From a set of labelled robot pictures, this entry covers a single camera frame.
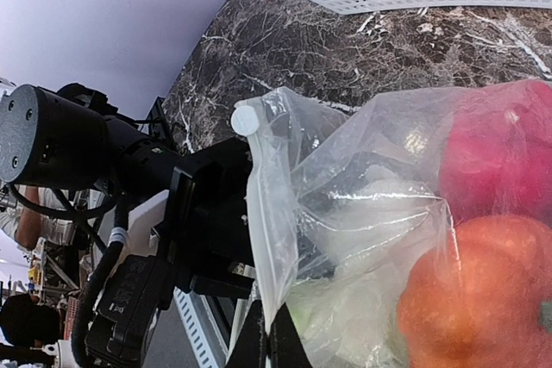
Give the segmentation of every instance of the person's arm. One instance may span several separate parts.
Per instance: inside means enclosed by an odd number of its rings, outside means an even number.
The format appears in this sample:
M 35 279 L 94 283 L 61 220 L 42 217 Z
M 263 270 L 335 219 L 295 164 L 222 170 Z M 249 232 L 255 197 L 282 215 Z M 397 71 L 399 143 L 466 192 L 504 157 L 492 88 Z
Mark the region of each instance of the person's arm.
M 21 217 L 16 213 L 15 209 L 0 211 L 0 229 L 2 229 L 10 239 L 16 239 L 20 218 Z
M 28 186 L 25 189 L 25 197 L 33 203 L 40 204 L 37 187 Z M 41 237 L 41 231 L 41 215 L 31 209 L 24 208 L 17 227 L 16 242 L 28 250 L 33 250 Z

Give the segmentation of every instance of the person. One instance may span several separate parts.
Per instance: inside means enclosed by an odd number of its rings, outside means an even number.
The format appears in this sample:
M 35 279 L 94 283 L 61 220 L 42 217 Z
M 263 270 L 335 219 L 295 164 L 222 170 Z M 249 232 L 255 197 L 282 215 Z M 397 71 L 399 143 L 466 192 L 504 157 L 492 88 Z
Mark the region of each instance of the person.
M 0 327 L 11 345 L 41 348 L 61 339 L 60 313 L 39 301 L 38 296 L 23 293 L 4 302 Z
M 33 203 L 50 209 L 64 209 L 50 189 L 20 185 L 19 192 Z M 0 211 L 0 228 L 27 250 L 35 249 L 40 237 L 64 246 L 71 243 L 74 235 L 74 226 L 70 221 L 42 216 L 20 203 L 15 209 Z

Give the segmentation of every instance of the bell pepper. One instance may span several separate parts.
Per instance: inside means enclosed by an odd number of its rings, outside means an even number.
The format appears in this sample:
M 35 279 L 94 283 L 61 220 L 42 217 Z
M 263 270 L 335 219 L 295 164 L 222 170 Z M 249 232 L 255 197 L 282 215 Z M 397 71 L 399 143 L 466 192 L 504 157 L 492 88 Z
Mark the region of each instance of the bell pepper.
M 411 368 L 548 368 L 552 234 L 498 215 L 451 230 L 411 269 L 397 306 Z
M 552 223 L 552 89 L 540 81 L 470 90 L 457 103 L 440 170 L 456 222 L 519 214 Z

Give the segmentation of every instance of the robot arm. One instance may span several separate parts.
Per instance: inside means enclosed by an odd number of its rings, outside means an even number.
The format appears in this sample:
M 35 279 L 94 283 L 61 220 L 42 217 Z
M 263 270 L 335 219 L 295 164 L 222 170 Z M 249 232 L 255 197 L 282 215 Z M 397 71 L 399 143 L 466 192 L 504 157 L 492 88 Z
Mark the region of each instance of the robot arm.
M 155 229 L 157 254 L 130 255 L 109 278 L 120 254 L 111 243 L 103 257 L 112 263 L 100 264 L 105 274 L 96 270 L 89 282 L 96 285 L 87 290 L 104 290 L 94 312 L 94 291 L 78 312 L 84 330 L 88 319 L 92 322 L 90 332 L 73 332 L 73 350 L 84 350 L 75 355 L 81 365 L 94 360 L 100 366 L 142 366 L 157 315 L 170 306 L 175 287 L 249 297 L 253 280 L 232 269 L 238 263 L 254 265 L 242 220 L 251 168 L 248 145 L 237 139 L 182 157 L 139 132 L 103 94 L 81 85 L 68 85 L 58 94 L 23 85 L 2 99 L 0 179 L 62 190 L 95 187 L 111 196 L 109 208 L 120 192 L 133 208 L 169 190 L 164 220 Z M 41 213 L 83 221 L 100 212 Z M 272 367 L 311 368 L 286 307 L 270 337 L 261 320 L 262 307 L 255 302 L 228 368 L 264 367 L 267 358 Z

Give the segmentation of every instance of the marble countertop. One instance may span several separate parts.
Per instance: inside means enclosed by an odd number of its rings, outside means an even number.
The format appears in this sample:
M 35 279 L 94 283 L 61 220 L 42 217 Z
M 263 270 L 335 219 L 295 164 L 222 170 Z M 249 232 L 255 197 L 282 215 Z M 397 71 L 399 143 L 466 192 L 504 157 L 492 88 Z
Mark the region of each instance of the marble countertop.
M 279 86 L 354 112 L 380 92 L 552 80 L 552 10 L 339 16 L 307 0 L 228 0 L 165 103 L 183 153 L 233 136 L 234 104 Z

